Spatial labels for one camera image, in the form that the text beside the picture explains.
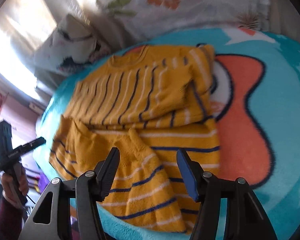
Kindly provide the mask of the person's left hand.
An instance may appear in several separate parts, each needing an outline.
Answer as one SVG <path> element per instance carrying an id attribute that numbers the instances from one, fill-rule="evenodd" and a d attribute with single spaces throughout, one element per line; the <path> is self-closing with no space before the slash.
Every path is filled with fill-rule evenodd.
<path id="1" fill-rule="evenodd" d="M 15 206 L 24 206 L 27 203 L 26 195 L 29 184 L 25 169 L 21 163 L 17 163 L 11 170 L 7 170 L 1 176 L 5 199 Z"/>

